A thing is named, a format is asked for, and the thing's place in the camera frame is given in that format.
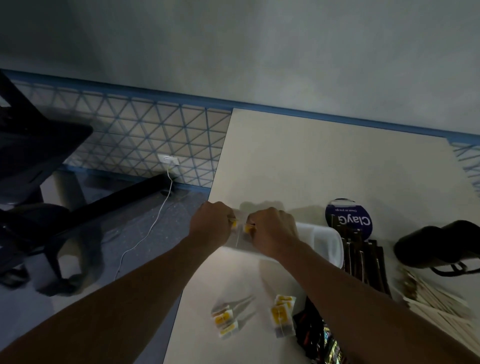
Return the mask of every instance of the forearm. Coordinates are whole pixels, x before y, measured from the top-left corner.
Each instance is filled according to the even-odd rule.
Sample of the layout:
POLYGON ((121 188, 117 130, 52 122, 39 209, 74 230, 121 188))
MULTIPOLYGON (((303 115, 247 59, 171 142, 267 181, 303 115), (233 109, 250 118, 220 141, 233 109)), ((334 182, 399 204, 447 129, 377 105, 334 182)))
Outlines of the forearm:
POLYGON ((194 272, 216 249, 201 239, 183 239, 68 306, 14 341, 0 353, 0 363, 133 363, 194 272))
POLYGON ((291 239, 277 260, 304 288, 352 362, 480 363, 463 345, 291 239))

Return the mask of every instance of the electrical outlet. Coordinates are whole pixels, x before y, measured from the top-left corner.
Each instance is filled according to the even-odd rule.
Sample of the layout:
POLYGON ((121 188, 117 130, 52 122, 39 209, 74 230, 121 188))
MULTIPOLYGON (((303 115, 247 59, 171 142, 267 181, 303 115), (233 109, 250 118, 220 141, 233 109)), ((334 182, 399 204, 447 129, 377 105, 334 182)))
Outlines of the electrical outlet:
POLYGON ((175 164, 176 166, 179 165, 179 159, 177 157, 173 157, 173 156, 167 156, 165 154, 157 154, 158 156, 158 159, 160 160, 160 162, 162 163, 166 163, 166 164, 175 164))

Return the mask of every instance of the purple circular label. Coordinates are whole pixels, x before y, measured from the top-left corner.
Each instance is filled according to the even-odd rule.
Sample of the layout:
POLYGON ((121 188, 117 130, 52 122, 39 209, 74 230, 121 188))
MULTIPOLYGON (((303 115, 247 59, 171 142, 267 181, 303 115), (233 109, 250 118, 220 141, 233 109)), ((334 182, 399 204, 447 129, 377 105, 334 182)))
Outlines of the purple circular label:
POLYGON ((362 206, 346 198, 337 198, 330 201, 325 209, 325 219, 328 226, 332 227, 332 216, 338 216, 342 225, 347 225, 354 230, 361 230, 361 237, 367 240, 372 234, 372 219, 362 206))

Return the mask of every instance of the hand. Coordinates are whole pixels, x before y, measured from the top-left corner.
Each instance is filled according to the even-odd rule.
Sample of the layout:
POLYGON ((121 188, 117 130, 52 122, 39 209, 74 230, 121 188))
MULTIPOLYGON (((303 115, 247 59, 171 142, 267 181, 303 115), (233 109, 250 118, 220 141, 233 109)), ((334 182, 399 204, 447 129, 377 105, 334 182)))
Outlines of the hand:
POLYGON ((247 224, 255 225, 255 229, 250 230, 253 245, 273 259, 283 244, 299 241, 293 216, 274 207, 250 214, 247 224))
POLYGON ((207 201, 192 216, 189 235, 204 238, 214 248, 219 248, 230 236, 232 223, 229 218, 235 218, 230 207, 222 202, 207 201))

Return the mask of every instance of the black mug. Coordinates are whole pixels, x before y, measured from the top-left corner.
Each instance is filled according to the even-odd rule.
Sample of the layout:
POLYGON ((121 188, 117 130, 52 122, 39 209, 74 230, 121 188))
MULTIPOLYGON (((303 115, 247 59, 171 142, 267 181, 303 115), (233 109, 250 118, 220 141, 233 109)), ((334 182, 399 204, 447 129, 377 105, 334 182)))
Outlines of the black mug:
POLYGON ((480 227, 465 220, 452 222, 442 228, 426 226, 398 240, 394 252, 402 264, 430 268, 444 277, 479 273, 480 269, 467 270, 461 260, 480 257, 480 227), (453 271, 435 268, 448 265, 453 271))

